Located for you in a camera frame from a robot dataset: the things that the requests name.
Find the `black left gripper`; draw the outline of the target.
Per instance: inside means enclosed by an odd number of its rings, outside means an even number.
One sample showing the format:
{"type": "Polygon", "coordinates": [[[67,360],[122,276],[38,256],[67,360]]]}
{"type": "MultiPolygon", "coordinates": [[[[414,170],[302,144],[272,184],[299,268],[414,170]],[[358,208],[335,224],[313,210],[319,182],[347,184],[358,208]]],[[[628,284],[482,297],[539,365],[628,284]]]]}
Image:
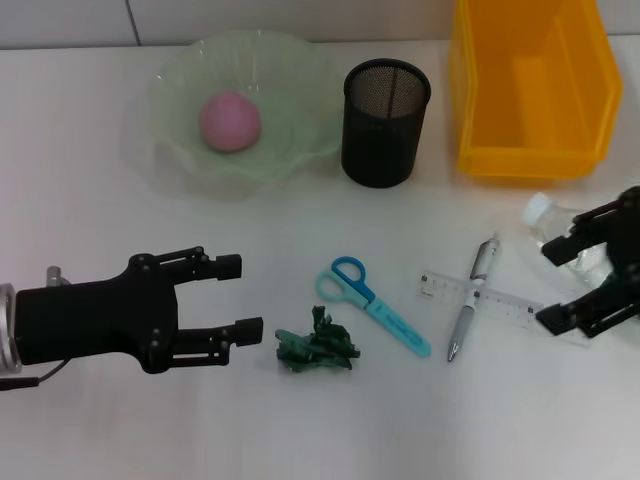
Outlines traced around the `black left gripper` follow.
{"type": "Polygon", "coordinates": [[[21,290],[14,329],[20,360],[35,365],[124,353],[149,374],[163,373],[171,363],[173,368],[226,366],[232,345],[262,342],[263,319],[178,330],[174,286],[241,275],[239,254],[210,257],[196,246],[134,256],[124,272],[108,280],[21,290]]]}

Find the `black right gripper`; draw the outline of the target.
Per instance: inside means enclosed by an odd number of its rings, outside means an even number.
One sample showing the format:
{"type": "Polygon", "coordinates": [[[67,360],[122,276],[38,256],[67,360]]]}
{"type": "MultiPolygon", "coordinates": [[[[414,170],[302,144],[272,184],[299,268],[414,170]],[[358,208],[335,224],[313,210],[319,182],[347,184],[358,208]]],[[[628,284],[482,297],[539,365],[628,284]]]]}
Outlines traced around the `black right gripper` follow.
{"type": "Polygon", "coordinates": [[[554,265],[564,265],[600,244],[606,245],[612,267],[607,287],[537,312],[536,320],[552,335],[578,329],[594,338],[639,314],[638,186],[616,200],[575,216],[569,233],[544,244],[542,253],[554,265]]]}

